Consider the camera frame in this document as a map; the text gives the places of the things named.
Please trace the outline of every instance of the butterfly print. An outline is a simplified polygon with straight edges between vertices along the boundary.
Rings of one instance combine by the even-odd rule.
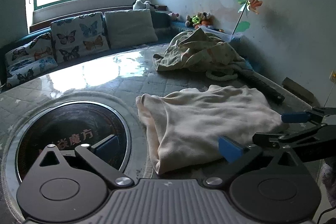
[[[99,36],[97,36],[97,38],[94,41],[83,41],[83,44],[84,44],[85,48],[88,51],[90,51],[93,48],[96,48],[96,46],[102,47],[103,46],[103,39],[99,35]]]
[[[8,70],[6,70],[6,76],[7,76],[7,78],[10,78],[10,77],[12,77],[13,75],[11,75],[11,73],[10,73]]]
[[[31,44],[29,45],[29,48],[32,48],[36,45],[36,43],[40,40],[40,39],[44,39],[44,40],[51,40],[51,37],[50,37],[50,33],[45,33],[37,38],[35,38]]]
[[[72,43],[75,40],[75,33],[76,30],[73,30],[68,35],[58,33],[57,37],[59,38],[62,45],[66,45],[68,42]]]
[[[27,81],[34,78],[33,68],[29,69],[27,74],[22,75],[22,74],[19,73],[16,76],[17,76],[17,79],[19,80],[20,84],[22,84],[24,82],[27,82]]]
[[[50,64],[56,64],[56,61],[52,58],[52,57],[47,57],[47,58],[42,58],[39,60],[39,63],[40,63],[40,72],[43,73],[44,72],[44,68],[45,68],[45,65],[47,63],[50,63]]]
[[[64,24],[64,19],[58,20],[55,22],[57,26],[61,26]]]
[[[17,48],[13,51],[12,61],[19,58],[20,56],[28,55],[28,52],[26,52],[26,49],[24,47]]]
[[[85,37],[94,37],[95,35],[97,35],[97,30],[96,30],[97,24],[98,24],[98,21],[96,20],[95,22],[91,24],[90,27],[82,23],[79,23],[79,26],[81,27],[81,30],[83,31],[83,35]]]
[[[28,64],[30,64],[30,63],[33,63],[33,61],[30,60],[30,59],[25,59],[25,60],[22,60],[22,61],[20,61],[20,62],[18,62],[18,63],[15,63],[15,64],[12,66],[10,72],[13,72],[13,71],[18,70],[18,69],[20,69],[20,68],[23,68],[24,66],[26,66],[26,65],[28,65]]]
[[[72,20],[74,19],[74,17],[70,17],[64,20],[65,23],[70,23]]]
[[[41,59],[42,57],[45,57],[47,55],[51,55],[51,48],[50,47],[46,47],[45,51],[43,51],[43,49],[41,49],[41,51],[35,52],[34,53],[34,58],[35,61]]]
[[[64,61],[69,61],[70,59],[76,59],[80,57],[78,50],[79,50],[79,46],[76,46],[72,49],[71,52],[68,52],[62,49],[60,49],[59,52],[63,55]]]

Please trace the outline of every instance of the cable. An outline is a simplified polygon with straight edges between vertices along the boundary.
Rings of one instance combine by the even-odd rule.
[[[333,84],[333,86],[331,87],[331,90],[330,90],[330,92],[329,92],[328,98],[327,98],[327,100],[325,101],[325,104],[324,104],[323,107],[325,107],[326,104],[327,104],[327,102],[328,102],[329,96],[330,96],[330,94],[331,94],[331,92],[332,92],[332,90],[333,90],[333,88],[334,88],[334,86],[335,86],[335,82],[336,82],[336,79],[334,80],[334,84]]]
[[[331,208],[329,208],[329,209],[327,209],[327,210],[324,210],[324,211],[320,214],[319,219],[317,220],[316,224],[319,224],[319,223],[320,223],[320,220],[321,220],[322,215],[324,215],[325,213],[330,212],[330,211],[332,211],[332,210],[334,210],[334,209],[336,209],[336,206],[331,207]]]

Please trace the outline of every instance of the power cord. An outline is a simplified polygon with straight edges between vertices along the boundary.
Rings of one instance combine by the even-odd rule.
[[[336,209],[336,206],[331,207],[331,208],[329,208],[329,209],[327,209],[327,210],[324,210],[324,211],[320,214],[319,219],[317,220],[316,224],[319,224],[319,223],[320,223],[320,220],[321,220],[322,215],[324,215],[325,213],[330,212],[330,211],[332,211],[332,210],[334,210],[334,209]]]

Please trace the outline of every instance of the white towel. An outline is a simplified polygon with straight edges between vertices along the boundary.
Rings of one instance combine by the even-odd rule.
[[[256,89],[211,85],[208,91],[184,89],[165,97],[136,98],[147,128],[150,159],[157,174],[221,158],[218,138],[245,144],[256,132],[285,129]]]

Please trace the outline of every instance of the metal screw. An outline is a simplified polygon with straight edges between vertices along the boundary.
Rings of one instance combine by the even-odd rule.
[[[127,186],[127,185],[132,184],[132,180],[127,177],[120,177],[115,180],[115,183],[120,186]]]
[[[221,185],[223,183],[223,180],[218,177],[211,177],[211,178],[207,178],[205,180],[205,183],[208,185],[217,186],[217,185]]]

